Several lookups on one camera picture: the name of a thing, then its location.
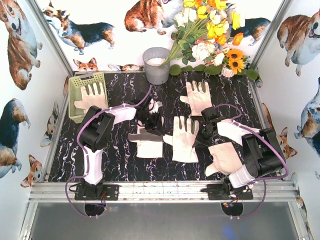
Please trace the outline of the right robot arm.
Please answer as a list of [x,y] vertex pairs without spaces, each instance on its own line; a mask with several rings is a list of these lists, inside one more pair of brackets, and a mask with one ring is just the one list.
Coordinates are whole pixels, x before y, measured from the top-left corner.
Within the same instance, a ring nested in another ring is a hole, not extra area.
[[226,118],[211,106],[201,111],[205,125],[198,131],[194,146],[206,146],[213,162],[205,169],[226,176],[229,189],[239,189],[262,179],[271,180],[272,173],[289,173],[277,136],[271,128],[258,129]]

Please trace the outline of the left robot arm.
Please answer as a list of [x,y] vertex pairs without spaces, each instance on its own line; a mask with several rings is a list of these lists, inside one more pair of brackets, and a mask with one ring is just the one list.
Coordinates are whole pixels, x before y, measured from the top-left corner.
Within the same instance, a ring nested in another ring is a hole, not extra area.
[[142,153],[142,158],[159,158],[162,156],[163,121],[159,108],[162,103],[147,97],[140,104],[127,103],[101,109],[97,106],[89,108],[78,129],[77,142],[84,153],[84,176],[81,187],[92,194],[102,191],[102,153],[114,125],[137,120],[136,134],[130,133],[128,140],[137,144],[152,144],[151,153]]

